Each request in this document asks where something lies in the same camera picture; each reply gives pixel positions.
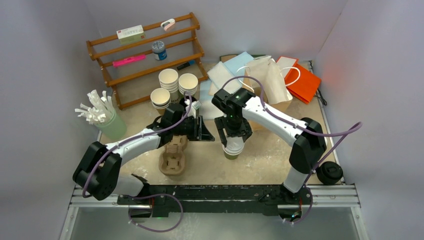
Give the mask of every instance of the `pink marker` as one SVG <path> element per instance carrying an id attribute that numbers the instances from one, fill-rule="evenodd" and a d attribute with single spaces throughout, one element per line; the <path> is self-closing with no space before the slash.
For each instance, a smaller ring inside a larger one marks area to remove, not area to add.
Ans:
<path id="1" fill-rule="evenodd" d="M 146 55 L 144 55 L 144 54 L 140 55 L 140 56 L 132 56 L 132 57 L 125 58 L 124 60 L 114 61 L 113 66 L 115 68 L 117 68 L 117 67 L 127 65 L 127 64 L 130 64 L 130 63 L 138 62 L 138 61 L 143 60 L 145 58 L 146 58 Z"/>

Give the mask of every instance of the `white wall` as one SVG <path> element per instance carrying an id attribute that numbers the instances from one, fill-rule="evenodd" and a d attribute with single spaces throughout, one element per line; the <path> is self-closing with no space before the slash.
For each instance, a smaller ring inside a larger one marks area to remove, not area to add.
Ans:
<path id="1" fill-rule="evenodd" d="M 73 112 L 104 88 L 82 0 L 0 2 L 0 239 L 58 239 L 97 130 Z"/>
<path id="2" fill-rule="evenodd" d="M 349 0 L 316 58 L 337 151 L 370 238 L 424 235 L 424 2 Z"/>
<path id="3" fill-rule="evenodd" d="M 193 12 L 206 61 L 248 51 L 313 59 L 347 0 L 86 0 L 104 37 Z"/>

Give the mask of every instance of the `orange paper bag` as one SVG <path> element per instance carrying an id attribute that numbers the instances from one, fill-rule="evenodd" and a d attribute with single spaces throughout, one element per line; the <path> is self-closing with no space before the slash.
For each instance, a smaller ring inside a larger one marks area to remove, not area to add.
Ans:
<path id="1" fill-rule="evenodd" d="M 290 62 L 288 61 L 289 57 L 280 57 L 277 61 L 277 63 L 281 61 Z M 287 90 L 296 98 L 300 99 L 305 104 L 308 104 L 312 101 L 314 98 L 315 93 L 317 92 L 318 87 L 320 86 L 321 79 L 317 76 L 315 76 L 313 73 L 311 73 L 308 69 L 302 67 L 298 64 L 298 60 L 295 58 L 290 58 L 292 60 L 295 60 L 293 65 L 281 65 L 279 64 L 279 67 L 295 67 L 298 68 L 300 71 L 300 78 L 295 83 L 293 83 L 290 86 L 287 86 Z M 290 69 L 287 73 L 287 75 L 284 78 L 284 82 L 286 85 L 294 82 L 299 76 L 299 73 L 295 69 Z"/>

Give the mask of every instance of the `black marker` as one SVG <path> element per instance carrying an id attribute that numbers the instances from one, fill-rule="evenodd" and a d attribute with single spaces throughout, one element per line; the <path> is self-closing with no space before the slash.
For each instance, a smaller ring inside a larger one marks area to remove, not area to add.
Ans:
<path id="1" fill-rule="evenodd" d="M 186 63 L 183 63 L 183 64 L 181 64 L 181 65 L 177 66 L 177 67 L 176 67 L 176 69 L 179 71 L 179 70 L 181 70 L 181 69 L 185 69 L 185 68 L 187 68 L 188 66 L 193 65 L 193 64 L 195 64 L 195 61 L 194 61 L 194 60 L 190 60 L 190 61 L 188 61 L 188 62 L 186 62 Z"/>

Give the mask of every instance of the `stack of paper cups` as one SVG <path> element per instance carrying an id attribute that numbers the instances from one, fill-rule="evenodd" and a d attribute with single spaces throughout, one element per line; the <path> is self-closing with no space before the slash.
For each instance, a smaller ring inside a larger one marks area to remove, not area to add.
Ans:
<path id="1" fill-rule="evenodd" d="M 163 115 L 165 109 L 170 105 L 171 94 L 165 88 L 157 88 L 151 92 L 150 100 L 157 112 Z"/>
<path id="2" fill-rule="evenodd" d="M 172 68 L 167 68 L 159 73 L 159 83 L 163 89 L 170 93 L 171 103 L 178 103 L 180 95 L 178 93 L 178 72 Z"/>
<path id="3" fill-rule="evenodd" d="M 199 80 L 191 73 L 184 73 L 178 79 L 179 92 L 184 96 L 184 92 L 194 96 L 198 90 Z"/>

